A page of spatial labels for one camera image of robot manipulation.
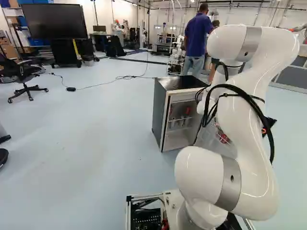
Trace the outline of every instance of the blue shirt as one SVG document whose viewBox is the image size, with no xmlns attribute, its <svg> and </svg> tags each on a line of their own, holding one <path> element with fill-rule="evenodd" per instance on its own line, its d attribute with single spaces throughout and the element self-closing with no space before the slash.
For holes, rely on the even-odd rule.
<svg viewBox="0 0 307 230">
<path fill-rule="evenodd" d="M 188 37 L 187 56 L 200 57 L 205 54 L 205 39 L 207 34 L 213 30 L 210 18 L 198 13 L 192 18 L 185 29 L 185 36 Z"/>
</svg>

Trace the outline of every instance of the tv stand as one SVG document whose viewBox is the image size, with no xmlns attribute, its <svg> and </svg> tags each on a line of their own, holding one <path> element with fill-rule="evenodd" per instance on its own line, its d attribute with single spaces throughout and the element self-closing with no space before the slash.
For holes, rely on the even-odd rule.
<svg viewBox="0 0 307 230">
<path fill-rule="evenodd" d="M 54 56 L 54 63 L 51 64 L 53 69 L 55 65 L 76 65 L 78 68 L 81 67 L 82 62 L 77 58 L 72 39 L 51 40 L 51 49 Z"/>
</svg>

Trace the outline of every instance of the television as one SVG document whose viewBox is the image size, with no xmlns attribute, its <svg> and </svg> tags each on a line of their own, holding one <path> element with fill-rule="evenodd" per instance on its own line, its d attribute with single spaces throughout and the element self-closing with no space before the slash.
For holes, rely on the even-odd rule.
<svg viewBox="0 0 307 230">
<path fill-rule="evenodd" d="M 78 4 L 22 4 L 32 38 L 86 39 L 83 9 Z"/>
</svg>

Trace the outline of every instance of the mini fridge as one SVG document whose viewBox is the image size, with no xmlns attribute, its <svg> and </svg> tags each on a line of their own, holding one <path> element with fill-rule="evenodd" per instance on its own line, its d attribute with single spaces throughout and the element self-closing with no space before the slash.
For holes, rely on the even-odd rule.
<svg viewBox="0 0 307 230">
<path fill-rule="evenodd" d="M 193 144 L 201 122 L 195 94 L 205 86 L 193 76 L 155 79 L 152 131 L 161 152 Z"/>
</svg>

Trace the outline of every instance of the jeans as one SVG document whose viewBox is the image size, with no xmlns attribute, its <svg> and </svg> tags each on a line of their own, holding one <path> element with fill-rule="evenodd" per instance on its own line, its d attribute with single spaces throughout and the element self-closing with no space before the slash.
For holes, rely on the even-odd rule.
<svg viewBox="0 0 307 230">
<path fill-rule="evenodd" d="M 192 75 L 195 78 L 198 78 L 201 69 L 203 68 L 203 64 L 205 62 L 205 56 L 200 57 L 189 57 L 186 56 L 182 68 L 181 75 L 187 75 L 189 68 L 193 68 Z"/>
</svg>

